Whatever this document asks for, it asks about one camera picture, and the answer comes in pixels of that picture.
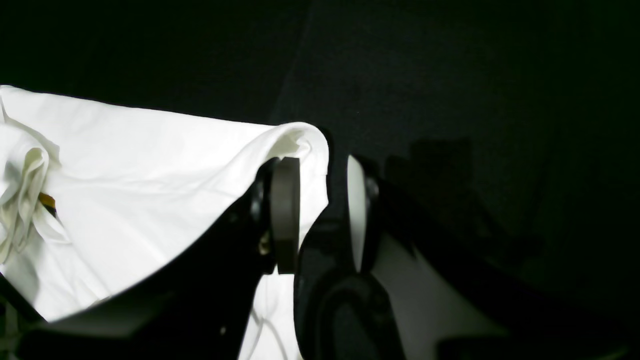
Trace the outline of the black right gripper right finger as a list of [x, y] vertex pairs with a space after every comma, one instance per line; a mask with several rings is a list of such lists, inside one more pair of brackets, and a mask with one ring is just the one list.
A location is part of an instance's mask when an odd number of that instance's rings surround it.
[[355, 155], [347, 209], [354, 268], [386, 292], [407, 360], [633, 360], [624, 328], [482, 261]]

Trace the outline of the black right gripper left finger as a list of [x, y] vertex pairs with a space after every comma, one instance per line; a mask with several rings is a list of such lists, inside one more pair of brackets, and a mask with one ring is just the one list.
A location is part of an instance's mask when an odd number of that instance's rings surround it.
[[272, 158], [169, 264], [108, 301], [20, 337], [22, 360], [235, 360], [260, 279], [294, 274], [300, 160]]

